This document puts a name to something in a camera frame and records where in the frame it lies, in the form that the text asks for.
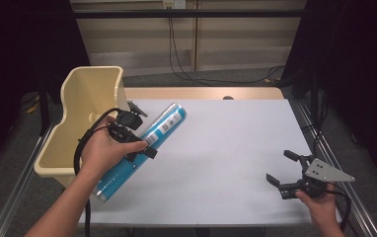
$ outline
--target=black curtain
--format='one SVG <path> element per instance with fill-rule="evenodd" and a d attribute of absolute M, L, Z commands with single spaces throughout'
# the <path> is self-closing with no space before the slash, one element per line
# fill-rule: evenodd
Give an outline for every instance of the black curtain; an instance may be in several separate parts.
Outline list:
<path fill-rule="evenodd" d="M 320 84 L 377 165 L 377 1 L 348 7 Z"/>
<path fill-rule="evenodd" d="M 25 93 L 44 83 L 59 102 L 69 71 L 90 65 L 76 21 L 40 14 L 51 11 L 72 10 L 68 0 L 0 0 L 0 145 Z"/>

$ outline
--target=black backdrop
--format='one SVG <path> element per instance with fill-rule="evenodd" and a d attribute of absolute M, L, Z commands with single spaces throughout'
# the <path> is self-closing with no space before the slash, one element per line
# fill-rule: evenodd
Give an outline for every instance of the black backdrop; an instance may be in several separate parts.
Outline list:
<path fill-rule="evenodd" d="M 69 71 L 90 64 L 76 21 L 37 15 L 48 11 L 71 7 L 68 0 L 0 0 L 0 145 L 25 93 L 41 82 L 59 102 Z"/>
<path fill-rule="evenodd" d="M 326 8 L 324 2 L 309 0 L 307 8 Z M 329 2 L 336 14 L 302 19 L 282 81 L 300 98 L 316 71 L 317 84 L 377 165 L 377 1 Z"/>

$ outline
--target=metal frame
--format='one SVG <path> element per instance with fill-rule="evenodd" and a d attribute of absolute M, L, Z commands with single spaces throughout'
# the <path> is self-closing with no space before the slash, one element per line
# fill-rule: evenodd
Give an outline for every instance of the metal frame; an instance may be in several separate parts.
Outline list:
<path fill-rule="evenodd" d="M 37 12 L 44 18 L 74 19 L 122 19 L 122 18 L 299 18 L 321 17 L 330 12 L 310 12 L 302 9 L 258 9 L 258 10 L 124 10 L 93 11 L 75 10 L 69 12 Z"/>
<path fill-rule="evenodd" d="M 311 112 L 309 111 L 305 103 L 299 102 L 298 107 L 307 125 L 312 125 L 313 123 L 311 119 Z M 311 132 L 312 136 L 315 139 L 318 136 L 317 145 L 327 163 L 336 167 L 339 170 L 342 170 L 339 161 L 337 160 L 336 155 L 334 154 L 333 150 L 331 149 L 330 145 L 325 139 L 325 136 L 321 132 L 318 133 L 318 131 L 315 128 L 312 128 Z M 361 202 L 351 183 L 339 183 L 339 186 L 341 186 L 345 190 L 345 193 L 353 200 L 351 210 L 358 224 L 360 225 L 361 230 L 364 232 L 364 235 L 367 237 L 377 237 L 377 228 L 374 225 L 373 219 L 371 218 L 364 204 Z"/>

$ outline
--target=electrical wire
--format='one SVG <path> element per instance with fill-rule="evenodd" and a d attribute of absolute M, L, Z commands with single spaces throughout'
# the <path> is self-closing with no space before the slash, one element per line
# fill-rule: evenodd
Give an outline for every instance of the electrical wire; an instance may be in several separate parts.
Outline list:
<path fill-rule="evenodd" d="M 119 108 L 112 108 L 106 112 L 104 112 L 94 123 L 93 125 L 85 132 L 84 136 L 79 139 L 77 148 L 75 149 L 74 153 L 74 173 L 75 175 L 78 175 L 80 172 L 80 159 L 81 159 L 81 153 L 84 150 L 85 145 L 90 140 L 91 136 L 94 134 L 94 132 L 106 128 L 105 126 L 97 127 L 97 125 L 102 121 L 105 117 L 107 117 L 111 112 L 120 112 Z M 91 204 L 90 199 L 87 200 L 87 203 L 85 205 L 85 236 L 90 237 L 90 222 L 91 222 Z"/>
<path fill-rule="evenodd" d="M 346 203 L 345 213 L 344 213 L 344 215 L 342 217 L 342 222 L 341 222 L 341 225 L 339 227 L 341 229 L 341 231 L 343 232 L 344 229 L 345 229 L 345 226 L 348 223 L 349 214 L 351 212 L 351 202 L 352 202 L 352 199 L 348 195 L 346 195 L 345 191 L 340 186 L 338 186 L 337 184 L 334 184 L 334 183 L 329 183 L 329 184 L 332 184 L 335 187 L 339 188 L 341 190 L 341 192 L 328 191 L 328 190 L 325 190 L 325 192 L 327 192 L 328 194 L 332 194 L 332 195 L 342 196 L 345 199 L 345 203 Z"/>
<path fill-rule="evenodd" d="M 339 211 L 339 214 L 343 216 L 344 215 L 344 211 L 340 208 L 339 202 L 337 200 L 336 200 L 336 204 L 337 204 L 337 210 Z M 355 237 L 359 237 L 359 234 L 357 233 L 357 230 L 355 229 L 355 227 L 351 224 L 351 222 L 349 220 L 347 221 L 347 225 L 351 229 L 351 231 L 354 234 L 354 236 Z"/>
<path fill-rule="evenodd" d="M 297 78 L 303 77 L 303 75 L 310 70 L 312 63 L 309 60 L 304 60 L 299 65 L 299 68 L 291 73 L 289 77 L 283 78 L 283 80 L 280 80 L 278 83 L 274 85 L 274 87 L 277 88 L 283 88 L 287 86 L 291 86 Z"/>
<path fill-rule="evenodd" d="M 261 81 L 263 81 L 265 79 L 268 79 L 268 78 L 271 77 L 271 75 L 273 75 L 279 69 L 284 68 L 284 65 L 273 66 L 273 67 L 271 67 L 268 70 L 267 76 L 259 78 L 257 80 L 251 80 L 251 81 L 230 81 L 230 80 L 217 80 L 217 79 L 207 79 L 207 78 L 192 78 L 192 77 L 190 77 L 189 75 L 186 74 L 186 72 L 183 70 L 183 67 L 182 67 L 182 65 L 180 63 L 180 59 L 179 59 L 179 56 L 178 56 L 178 53 L 177 53 L 176 40 L 175 40 L 175 36 L 174 36 L 173 18 L 169 18 L 169 32 L 170 32 L 170 58 L 169 59 L 170 59 L 171 69 L 172 69 L 173 73 L 177 77 L 179 77 L 180 79 L 183 79 L 183 80 L 194 81 L 194 82 L 200 83 L 200 84 L 208 86 L 208 87 L 212 87 L 212 85 L 210 85 L 207 82 L 221 82 L 221 83 L 234 83 L 234 84 L 252 84 L 252 83 L 257 83 L 257 82 L 261 82 Z M 175 52 L 175 55 L 176 55 L 177 62 L 179 64 L 180 70 L 182 71 L 182 73 L 186 77 L 180 76 L 174 70 L 173 63 L 172 63 L 172 50 L 173 50 L 173 48 L 174 48 L 174 52 Z"/>
<path fill-rule="evenodd" d="M 345 194 L 345 190 L 342 187 L 340 187 L 339 185 L 337 185 L 335 183 L 330 183 L 330 184 L 334 185 L 335 187 L 340 189 L 343 194 Z M 351 231 L 354 233 L 354 236 L 358 237 L 359 235 L 358 235 L 357 231 L 355 230 L 354 226 L 349 222 L 349 219 L 347 219 L 347 224 L 350 227 Z"/>
<path fill-rule="evenodd" d="M 321 105 L 318 107 L 321 108 L 319 111 L 319 115 L 317 117 L 317 121 L 314 121 L 312 124 L 309 126 L 301 127 L 302 131 L 305 133 L 306 131 L 310 129 L 315 129 L 315 139 L 314 139 L 314 145 L 313 145 L 313 154 L 316 156 L 317 155 L 317 144 L 318 141 L 322 135 L 322 125 L 325 121 L 325 119 L 328 117 L 328 100 L 327 100 L 327 94 L 324 92 L 323 93 L 323 98 Z"/>

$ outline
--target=power cord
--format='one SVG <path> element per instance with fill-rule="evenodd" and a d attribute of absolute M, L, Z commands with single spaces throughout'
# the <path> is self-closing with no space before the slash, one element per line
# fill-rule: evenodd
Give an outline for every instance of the power cord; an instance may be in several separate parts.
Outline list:
<path fill-rule="evenodd" d="M 105 117 L 107 117 L 111 112 L 120 112 L 119 108 L 113 108 L 108 111 L 106 111 L 104 114 L 102 114 L 94 123 L 93 125 L 85 132 L 84 136 L 79 139 L 77 148 L 75 150 L 74 154 L 74 173 L 75 176 L 78 175 L 80 172 L 80 159 L 81 159 L 81 153 L 84 150 L 85 145 L 90 140 L 91 136 L 94 134 L 94 132 L 106 128 L 105 126 L 99 127 L 96 129 L 97 125 L 100 123 L 101 120 L 103 120 Z M 87 200 L 87 203 L 85 205 L 85 236 L 90 237 L 90 222 L 91 222 L 91 204 L 90 199 Z"/>
<path fill-rule="evenodd" d="M 337 187 L 346 196 L 345 190 L 342 187 L 340 187 L 339 185 L 334 184 L 334 183 L 330 183 L 330 184 L 332 184 L 335 187 Z M 349 199 L 349 202 L 346 203 L 347 206 L 346 206 L 345 212 L 343 212 L 342 209 L 339 208 L 339 204 L 338 203 L 337 203 L 337 208 L 338 208 L 339 212 L 342 214 L 342 216 L 344 216 L 344 218 L 342 219 L 342 222 L 346 222 L 344 225 L 348 224 L 348 226 L 350 227 L 350 229 L 353 232 L 354 236 L 359 237 L 357 231 L 355 230 L 354 226 L 350 223 L 349 218 L 348 218 L 349 214 L 350 214 L 350 211 L 351 211 L 351 202 L 352 202 L 352 199 L 350 197 L 348 197 L 348 196 L 346 196 L 346 198 Z"/>
<path fill-rule="evenodd" d="M 351 198 L 349 196 L 347 196 L 345 194 L 345 191 L 342 188 L 340 188 L 337 184 L 334 184 L 334 183 L 329 183 L 329 184 L 332 184 L 335 187 L 339 188 L 341 190 L 341 192 L 325 190 L 326 193 L 336 195 L 336 196 L 342 196 L 345 199 L 345 203 L 346 203 L 345 213 L 342 217 L 342 222 L 339 226 L 339 228 L 343 232 L 344 229 L 345 229 L 345 226 L 348 223 L 348 218 L 349 218 L 349 214 L 350 214 L 350 211 L 351 211 Z"/>
<path fill-rule="evenodd" d="M 317 155 L 317 143 L 320 139 L 320 136 L 322 135 L 322 126 L 328 116 L 328 110 L 329 110 L 327 94 L 325 92 L 323 92 L 322 102 L 318 108 L 321 108 L 321 109 L 319 110 L 317 121 L 313 121 L 313 123 L 310 125 L 300 127 L 303 133 L 306 133 L 309 130 L 315 129 L 316 134 L 315 134 L 314 144 L 313 144 L 313 154 L 315 156 Z"/>
<path fill-rule="evenodd" d="M 271 67 L 269 70 L 268 70 L 268 73 L 267 73 L 267 76 L 263 77 L 263 78 L 259 78 L 257 80 L 251 80 L 251 81 L 229 81 L 229 80 L 216 80 L 216 79 L 206 79 L 206 78 L 191 78 L 190 76 L 188 76 L 186 74 L 186 72 L 183 70 L 183 67 L 180 63 L 180 58 L 179 58 L 179 55 L 177 53 L 177 46 L 176 46 L 176 40 L 175 40 L 175 36 L 174 36 L 174 24 L 173 24 L 173 18 L 169 18 L 169 32 L 170 32 L 170 66 L 171 66 L 171 69 L 173 71 L 173 73 L 180 79 L 183 79 L 183 80 L 188 80 L 188 81 L 194 81 L 194 82 L 197 82 L 197 83 L 200 83 L 202 85 L 205 85 L 205 86 L 208 86 L 208 87 L 212 87 L 212 85 L 210 85 L 209 83 L 207 82 L 221 82 L 221 83 L 234 83 L 234 84 L 252 84 L 252 83 L 257 83 L 257 82 L 261 82 L 265 79 L 269 79 L 274 73 L 276 73 L 278 70 L 280 70 L 281 68 L 284 68 L 284 65 L 279 65 L 279 66 L 273 66 Z M 179 67 L 180 67 L 180 70 L 183 72 L 183 74 L 186 76 L 186 77 L 182 77 L 180 76 L 179 74 L 177 74 L 177 72 L 174 70 L 174 67 L 173 67 L 173 63 L 172 63 L 172 50 L 174 48 L 174 52 L 175 52 L 175 55 L 176 55 L 176 58 L 177 58 L 177 62 L 179 64 Z"/>

